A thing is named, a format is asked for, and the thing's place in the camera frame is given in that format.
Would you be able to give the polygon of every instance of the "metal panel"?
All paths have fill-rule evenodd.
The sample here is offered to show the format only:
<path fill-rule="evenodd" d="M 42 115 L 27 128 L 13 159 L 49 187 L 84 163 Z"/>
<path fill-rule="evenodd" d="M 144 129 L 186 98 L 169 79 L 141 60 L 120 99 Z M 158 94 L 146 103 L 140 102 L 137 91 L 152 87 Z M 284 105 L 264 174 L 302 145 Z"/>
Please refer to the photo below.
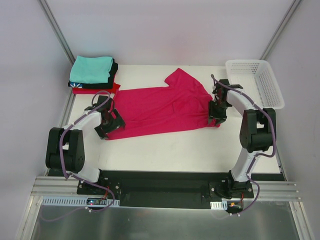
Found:
<path fill-rule="evenodd" d="M 53 219 L 74 207 L 46 206 Z M 114 207 L 100 213 L 79 210 L 55 222 L 37 221 L 36 240 L 298 240 L 287 202 L 257 202 L 240 217 L 223 210 Z"/>

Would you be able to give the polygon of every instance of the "folded clothes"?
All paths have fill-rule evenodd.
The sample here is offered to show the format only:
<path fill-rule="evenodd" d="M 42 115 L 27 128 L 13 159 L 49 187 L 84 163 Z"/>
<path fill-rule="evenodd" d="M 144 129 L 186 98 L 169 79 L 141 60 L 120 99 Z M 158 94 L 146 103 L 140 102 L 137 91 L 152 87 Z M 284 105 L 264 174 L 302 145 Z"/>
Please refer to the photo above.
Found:
<path fill-rule="evenodd" d="M 110 56 L 77 56 L 70 72 L 70 81 L 80 84 L 102 84 L 110 77 L 114 60 Z"/>
<path fill-rule="evenodd" d="M 118 71 L 118 64 L 113 59 L 112 66 L 109 72 L 110 76 L 104 83 L 82 83 L 82 82 L 74 82 L 70 80 L 68 82 L 68 86 L 71 88 L 80 88 L 80 89 L 112 89 L 117 71 Z"/>
<path fill-rule="evenodd" d="M 111 89 L 85 89 L 85 88 L 72 88 L 73 94 L 96 94 L 99 91 L 108 91 L 111 94 L 115 94 L 120 88 L 119 84 L 113 83 L 113 88 Z"/>

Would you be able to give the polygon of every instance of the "plastic basket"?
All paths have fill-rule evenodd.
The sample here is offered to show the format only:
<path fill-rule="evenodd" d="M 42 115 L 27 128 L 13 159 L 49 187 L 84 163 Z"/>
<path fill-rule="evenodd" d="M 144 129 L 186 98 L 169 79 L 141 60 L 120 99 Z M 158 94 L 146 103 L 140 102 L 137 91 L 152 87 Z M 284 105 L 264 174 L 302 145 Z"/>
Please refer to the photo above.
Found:
<path fill-rule="evenodd" d="M 276 77 L 264 60 L 229 60 L 225 63 L 231 84 L 240 84 L 261 107 L 282 109 L 285 106 Z"/>

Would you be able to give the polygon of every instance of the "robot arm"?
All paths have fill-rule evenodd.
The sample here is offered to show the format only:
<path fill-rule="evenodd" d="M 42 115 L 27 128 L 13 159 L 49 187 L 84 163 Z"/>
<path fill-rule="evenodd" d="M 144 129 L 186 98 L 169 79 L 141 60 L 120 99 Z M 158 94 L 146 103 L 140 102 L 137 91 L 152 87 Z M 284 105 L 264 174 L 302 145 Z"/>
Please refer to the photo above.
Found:
<path fill-rule="evenodd" d="M 100 170 L 95 162 L 99 159 L 101 139 L 107 139 L 108 133 L 125 127 L 125 122 L 115 109 L 112 98 L 99 109 L 92 111 L 107 100 L 107 96 L 99 96 L 97 103 L 85 109 L 84 117 L 73 126 L 63 138 L 63 158 L 65 170 L 83 180 L 96 183 Z M 62 128 L 53 127 L 49 132 L 45 164 L 47 168 L 62 170 L 60 157 L 60 138 L 62 133 L 71 125 Z"/>
<path fill-rule="evenodd" d="M 221 79 L 220 82 L 229 88 L 244 93 L 239 84 L 231 85 L 228 79 Z M 240 192 L 252 189 L 248 176 L 251 177 L 259 158 L 258 154 L 267 151 L 273 145 L 272 131 L 268 119 L 239 92 L 215 83 L 213 94 L 214 101 L 209 103 L 209 122 L 212 119 L 215 119 L 217 124 L 226 121 L 226 110 L 232 106 L 242 115 L 239 135 L 242 145 L 241 152 L 235 166 L 229 171 L 226 181 L 215 188 L 217 195 L 231 199 L 237 197 Z M 264 108 L 263 110 L 270 116 L 273 128 L 276 129 L 275 110 L 273 108 Z"/>

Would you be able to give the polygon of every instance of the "pink shirt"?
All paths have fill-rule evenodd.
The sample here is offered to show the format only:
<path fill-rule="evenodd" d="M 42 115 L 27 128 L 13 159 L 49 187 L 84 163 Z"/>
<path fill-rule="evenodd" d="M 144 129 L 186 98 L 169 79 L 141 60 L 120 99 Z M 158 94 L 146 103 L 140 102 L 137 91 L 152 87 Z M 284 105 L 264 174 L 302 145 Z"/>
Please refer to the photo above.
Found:
<path fill-rule="evenodd" d="M 214 120 L 208 125 L 212 97 L 201 83 L 180 68 L 164 82 L 168 86 L 118 91 L 115 108 L 125 129 L 109 133 L 110 140 L 215 126 Z"/>

